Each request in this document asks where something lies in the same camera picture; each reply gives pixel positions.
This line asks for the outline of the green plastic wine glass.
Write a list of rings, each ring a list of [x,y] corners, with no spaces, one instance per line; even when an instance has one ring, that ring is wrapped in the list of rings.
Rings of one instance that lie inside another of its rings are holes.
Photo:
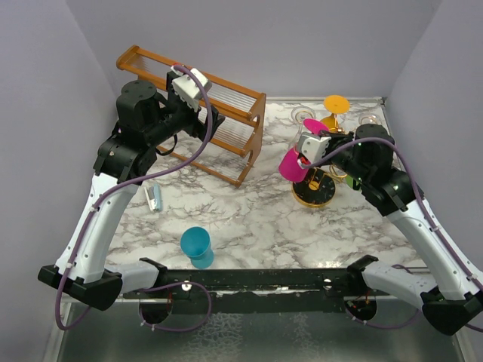
[[[360,191],[361,184],[358,180],[352,178],[351,176],[347,175],[345,177],[346,184],[353,190]]]

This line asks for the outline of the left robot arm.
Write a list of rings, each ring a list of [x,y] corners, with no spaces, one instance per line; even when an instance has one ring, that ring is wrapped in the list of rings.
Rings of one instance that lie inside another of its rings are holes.
[[[200,100],[208,100],[211,81],[196,68],[173,66],[167,93],[146,80],[125,84],[115,106],[118,120],[99,147],[91,190],[78,225],[53,265],[41,267],[38,280],[100,311],[123,293],[142,289],[152,298],[166,291],[162,267],[148,259],[108,269],[106,255],[120,219],[155,163],[157,148],[185,132],[206,146],[224,116],[207,104],[200,121]]]

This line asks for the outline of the pink plastic wine glass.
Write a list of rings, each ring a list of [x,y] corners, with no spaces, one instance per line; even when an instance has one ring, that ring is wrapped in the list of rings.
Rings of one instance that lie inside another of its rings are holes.
[[[306,119],[303,122],[303,132],[310,132],[320,136],[322,130],[328,130],[320,121],[316,119]],[[293,183],[299,183],[303,181],[309,168],[302,168],[298,163],[298,153],[295,147],[288,149],[287,153],[283,157],[280,165],[278,166],[279,173],[288,181]]]

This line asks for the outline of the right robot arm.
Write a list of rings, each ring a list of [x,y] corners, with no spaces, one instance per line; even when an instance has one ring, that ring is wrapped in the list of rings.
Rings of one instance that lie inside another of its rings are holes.
[[[304,153],[313,166],[334,165],[360,186],[365,199],[410,242],[431,275],[420,277],[364,256],[348,267],[346,285],[356,294],[388,293],[421,312],[440,333],[452,336],[482,312],[482,271],[453,241],[433,213],[408,164],[380,125],[355,133],[319,130]]]

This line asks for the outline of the yellow plastic wine glass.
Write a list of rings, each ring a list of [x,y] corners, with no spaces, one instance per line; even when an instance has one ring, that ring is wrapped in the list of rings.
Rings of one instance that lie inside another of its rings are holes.
[[[330,132],[337,133],[340,129],[337,116],[347,113],[350,108],[350,103],[343,96],[330,95],[325,98],[324,107],[330,115],[324,117],[321,120],[321,123],[326,126]]]

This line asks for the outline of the clear wine glass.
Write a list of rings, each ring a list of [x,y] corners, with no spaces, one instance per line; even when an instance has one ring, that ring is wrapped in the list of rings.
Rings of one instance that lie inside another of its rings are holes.
[[[358,123],[360,125],[364,125],[364,124],[381,125],[381,122],[382,121],[380,116],[374,113],[364,113],[364,114],[361,114],[358,118]]]
[[[289,149],[292,149],[297,145],[298,139],[304,130],[303,122],[306,119],[315,119],[315,117],[316,117],[315,110],[308,106],[298,106],[292,110],[291,119],[298,126],[298,128],[294,137],[288,144]]]

